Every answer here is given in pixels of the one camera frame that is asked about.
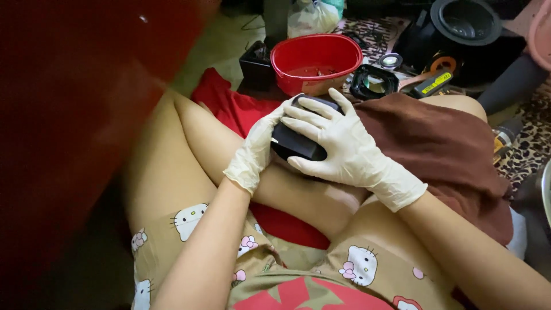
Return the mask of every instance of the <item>brown cloth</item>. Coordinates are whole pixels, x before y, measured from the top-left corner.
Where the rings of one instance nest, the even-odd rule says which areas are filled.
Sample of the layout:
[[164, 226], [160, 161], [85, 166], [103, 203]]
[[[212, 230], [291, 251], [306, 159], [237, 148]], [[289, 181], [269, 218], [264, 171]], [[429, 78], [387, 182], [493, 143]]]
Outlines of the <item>brown cloth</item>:
[[429, 192], [502, 245], [512, 238], [510, 183], [492, 163], [494, 135], [481, 119], [404, 94], [355, 105], [382, 152]]

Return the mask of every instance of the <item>dark red object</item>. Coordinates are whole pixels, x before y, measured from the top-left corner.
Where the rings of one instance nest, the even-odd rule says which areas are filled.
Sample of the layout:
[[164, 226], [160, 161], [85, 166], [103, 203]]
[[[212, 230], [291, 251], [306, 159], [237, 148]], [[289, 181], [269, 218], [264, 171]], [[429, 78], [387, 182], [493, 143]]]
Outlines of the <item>dark red object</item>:
[[277, 85], [285, 94], [320, 95], [333, 84], [342, 85], [361, 64], [363, 54], [347, 36], [313, 34], [277, 43], [270, 60]]
[[84, 224], [218, 4], [0, 4], [3, 308]]
[[[224, 80], [214, 68], [208, 68], [193, 91], [191, 100], [205, 103], [222, 124], [242, 138], [247, 136], [257, 120], [281, 105], [281, 101], [257, 100], [234, 92], [230, 87], [231, 83]], [[329, 247], [329, 240], [322, 233], [296, 217], [256, 203], [251, 203], [249, 209], [258, 224], [269, 234], [307, 247]]]

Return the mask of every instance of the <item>latex glove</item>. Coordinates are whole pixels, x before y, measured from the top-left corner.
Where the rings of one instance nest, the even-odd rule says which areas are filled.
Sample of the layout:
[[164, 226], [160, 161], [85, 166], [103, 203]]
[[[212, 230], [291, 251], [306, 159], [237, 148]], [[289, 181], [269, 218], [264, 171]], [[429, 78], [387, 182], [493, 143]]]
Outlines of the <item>latex glove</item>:
[[307, 98], [300, 98], [299, 104], [319, 115], [294, 106], [284, 107], [289, 117], [283, 117], [282, 122], [327, 151], [324, 161], [294, 156], [288, 158], [289, 164], [307, 175], [367, 188], [392, 212], [421, 197], [427, 185], [381, 152], [348, 99], [333, 88], [329, 95], [344, 115]]
[[252, 125], [249, 134], [241, 147], [235, 152], [230, 165], [223, 171], [228, 179], [233, 180], [252, 194], [260, 182], [260, 172], [270, 163], [270, 142], [274, 126], [283, 116], [283, 108], [291, 106], [293, 98], [281, 103], [270, 114]]

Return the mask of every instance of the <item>white glove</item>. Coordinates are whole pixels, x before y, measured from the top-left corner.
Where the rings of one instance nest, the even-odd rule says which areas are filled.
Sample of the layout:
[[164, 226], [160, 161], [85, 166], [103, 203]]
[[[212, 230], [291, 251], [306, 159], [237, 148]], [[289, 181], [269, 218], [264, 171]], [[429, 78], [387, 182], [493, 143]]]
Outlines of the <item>white glove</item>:
[[252, 125], [243, 145], [235, 152], [230, 165], [223, 171], [228, 179], [233, 180], [252, 194], [260, 182], [260, 172], [270, 163], [270, 142], [274, 126], [283, 116], [283, 108], [291, 106], [293, 98], [284, 101], [270, 114]]
[[329, 95], [344, 115], [307, 98], [300, 98], [299, 104], [319, 115], [294, 106], [284, 108], [289, 117], [283, 117], [282, 122], [327, 151], [324, 161], [293, 156], [287, 159], [289, 164], [307, 175], [367, 188], [392, 212], [421, 197], [427, 185], [375, 146], [348, 99], [334, 88], [329, 89]]

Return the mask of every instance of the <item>red plastic container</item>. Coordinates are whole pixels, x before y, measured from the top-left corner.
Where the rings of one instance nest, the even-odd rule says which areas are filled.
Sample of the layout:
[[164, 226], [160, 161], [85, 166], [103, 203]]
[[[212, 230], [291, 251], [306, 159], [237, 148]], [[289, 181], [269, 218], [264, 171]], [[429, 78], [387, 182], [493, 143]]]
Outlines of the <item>red plastic container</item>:
[[277, 85], [289, 96], [318, 96], [340, 87], [363, 59], [347, 36], [313, 34], [278, 43], [270, 55]]

